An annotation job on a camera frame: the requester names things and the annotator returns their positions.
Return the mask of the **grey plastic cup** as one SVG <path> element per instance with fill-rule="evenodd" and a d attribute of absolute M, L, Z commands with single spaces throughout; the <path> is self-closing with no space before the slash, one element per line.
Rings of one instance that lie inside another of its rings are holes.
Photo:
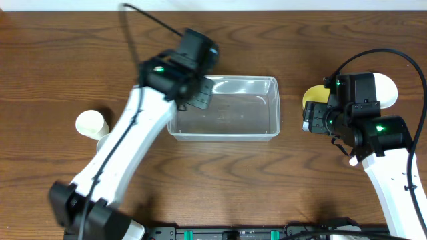
<path fill-rule="evenodd" d="M 106 134 L 97 142 L 97 146 L 96 146 L 97 152 L 99 152 L 101 150 L 101 148 L 103 147 L 103 145 L 105 144 L 105 142 L 107 141 L 109 136 L 110 136 L 110 134 Z"/>

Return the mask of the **white plastic cup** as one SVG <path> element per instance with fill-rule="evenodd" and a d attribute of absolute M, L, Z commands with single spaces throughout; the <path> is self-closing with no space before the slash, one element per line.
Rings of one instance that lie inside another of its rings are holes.
<path fill-rule="evenodd" d="M 103 115 L 96 110 L 82 112 L 75 121 L 78 133 L 94 140 L 109 134 L 110 129 Z"/>

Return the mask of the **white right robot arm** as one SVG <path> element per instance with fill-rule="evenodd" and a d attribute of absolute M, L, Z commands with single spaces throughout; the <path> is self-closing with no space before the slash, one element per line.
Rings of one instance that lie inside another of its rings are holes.
<path fill-rule="evenodd" d="M 381 116 L 379 101 L 304 103 L 303 130 L 352 148 L 379 198 L 391 236 L 426 238 L 426 194 L 418 177 L 415 140 L 403 118 Z"/>

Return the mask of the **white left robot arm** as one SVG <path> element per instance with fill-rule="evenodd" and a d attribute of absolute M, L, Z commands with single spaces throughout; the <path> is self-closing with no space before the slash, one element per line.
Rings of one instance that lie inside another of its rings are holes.
<path fill-rule="evenodd" d="M 118 211 L 128 185 L 162 129 L 179 108 L 207 109 L 214 83 L 206 77 L 218 50 L 166 50 L 139 64 L 133 87 L 103 147 L 70 184 L 55 182 L 55 218 L 78 239 L 142 239 L 145 227 Z"/>

